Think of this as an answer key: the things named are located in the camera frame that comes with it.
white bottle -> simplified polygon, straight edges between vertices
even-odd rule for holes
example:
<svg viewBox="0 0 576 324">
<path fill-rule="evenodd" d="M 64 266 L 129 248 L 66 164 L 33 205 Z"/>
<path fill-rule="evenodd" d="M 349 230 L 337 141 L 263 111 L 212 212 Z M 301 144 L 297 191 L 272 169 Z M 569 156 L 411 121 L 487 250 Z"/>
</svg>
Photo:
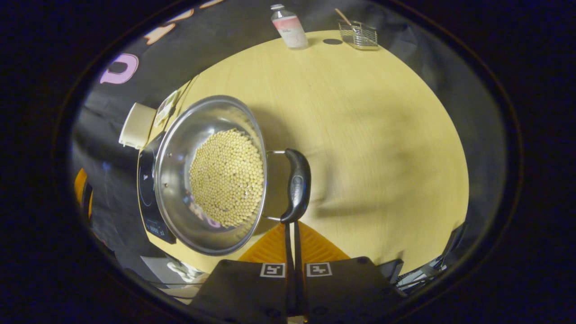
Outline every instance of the white bottle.
<svg viewBox="0 0 576 324">
<path fill-rule="evenodd" d="M 286 45 L 294 50 L 307 48 L 308 39 L 296 14 L 284 10 L 283 5 L 273 5 L 270 9 L 274 10 L 272 23 L 284 39 Z"/>
</svg>

round table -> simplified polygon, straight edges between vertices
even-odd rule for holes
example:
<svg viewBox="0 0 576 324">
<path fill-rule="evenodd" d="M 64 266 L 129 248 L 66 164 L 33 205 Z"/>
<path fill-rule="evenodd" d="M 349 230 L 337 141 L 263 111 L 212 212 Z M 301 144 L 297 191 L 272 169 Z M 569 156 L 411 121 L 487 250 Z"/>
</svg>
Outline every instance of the round table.
<svg viewBox="0 0 576 324">
<path fill-rule="evenodd" d="M 308 158 L 312 195 L 302 222 L 350 257 L 375 264 L 401 258 L 401 273 L 432 261 L 468 206 L 464 150 L 448 113 L 386 49 L 323 42 L 340 39 L 338 31 L 306 35 L 305 50 L 275 39 L 201 72 L 180 88 L 174 115 L 149 139 L 202 98 L 236 97 L 253 111 L 268 150 L 294 148 Z M 268 163 L 264 215 L 278 217 L 287 206 L 289 165 L 275 156 Z M 147 235 L 173 257 L 211 272 L 221 259 L 238 259 L 275 224 L 263 219 L 243 248 L 223 257 Z"/>
</svg>

stainless steel pot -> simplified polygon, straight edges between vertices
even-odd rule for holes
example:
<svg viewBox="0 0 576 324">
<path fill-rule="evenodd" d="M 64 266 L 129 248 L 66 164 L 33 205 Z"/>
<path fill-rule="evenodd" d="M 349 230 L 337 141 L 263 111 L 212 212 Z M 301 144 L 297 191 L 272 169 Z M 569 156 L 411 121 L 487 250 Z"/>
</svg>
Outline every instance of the stainless steel pot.
<svg viewBox="0 0 576 324">
<path fill-rule="evenodd" d="M 196 205 L 189 182 L 190 165 L 196 149 L 209 136 L 234 128 L 247 134 L 260 153 L 264 190 L 259 206 L 249 219 L 238 227 L 224 228 Z M 264 209 L 268 183 L 266 153 L 256 119 L 246 105 L 233 97 L 208 97 L 180 114 L 162 139 L 153 174 L 160 213 L 175 237 L 193 250 L 207 255 L 230 254 L 242 247 L 254 233 Z M 288 209 L 278 218 L 269 218 L 283 223 L 296 221 L 306 211 L 310 199 L 308 161 L 293 149 L 268 153 L 285 154 L 291 165 Z"/>
</svg>

pot handle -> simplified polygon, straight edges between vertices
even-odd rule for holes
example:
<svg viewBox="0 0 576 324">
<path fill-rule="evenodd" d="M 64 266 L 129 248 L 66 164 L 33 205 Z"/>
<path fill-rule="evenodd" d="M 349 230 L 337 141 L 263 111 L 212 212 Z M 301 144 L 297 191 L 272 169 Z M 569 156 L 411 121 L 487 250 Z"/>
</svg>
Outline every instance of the pot handle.
<svg viewBox="0 0 576 324">
<path fill-rule="evenodd" d="M 288 182 L 288 209 L 280 217 L 282 224 L 293 223 L 300 219 L 310 202 L 310 164 L 306 157 L 297 150 L 270 151 L 273 154 L 284 154 L 290 161 Z"/>
</svg>

wire basket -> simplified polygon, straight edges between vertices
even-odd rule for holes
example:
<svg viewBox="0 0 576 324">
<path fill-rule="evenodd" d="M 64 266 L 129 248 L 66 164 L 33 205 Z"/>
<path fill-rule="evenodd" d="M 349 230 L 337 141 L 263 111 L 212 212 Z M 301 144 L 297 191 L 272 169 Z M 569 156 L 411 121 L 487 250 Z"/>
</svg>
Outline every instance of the wire basket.
<svg viewBox="0 0 576 324">
<path fill-rule="evenodd" d="M 351 21 L 352 26 L 344 20 L 338 20 L 342 41 L 358 50 L 377 50 L 378 34 L 376 29 L 359 21 Z"/>
</svg>

